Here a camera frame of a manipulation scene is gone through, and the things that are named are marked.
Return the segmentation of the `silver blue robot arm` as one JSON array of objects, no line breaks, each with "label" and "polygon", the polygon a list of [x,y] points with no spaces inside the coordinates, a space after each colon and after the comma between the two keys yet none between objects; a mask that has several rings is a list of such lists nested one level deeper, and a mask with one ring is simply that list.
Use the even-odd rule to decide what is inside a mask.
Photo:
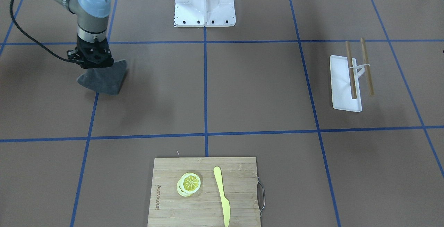
[{"label": "silver blue robot arm", "polygon": [[111,0],[54,0],[77,16],[77,45],[66,61],[82,68],[111,67],[114,63],[106,38]]}]

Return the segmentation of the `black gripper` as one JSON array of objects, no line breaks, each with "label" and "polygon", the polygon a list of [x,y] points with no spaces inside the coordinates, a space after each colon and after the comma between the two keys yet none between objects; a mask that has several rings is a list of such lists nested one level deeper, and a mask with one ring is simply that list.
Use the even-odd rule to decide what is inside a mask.
[{"label": "black gripper", "polygon": [[107,38],[88,42],[77,37],[77,49],[84,61],[105,61],[109,58],[109,44]]}]

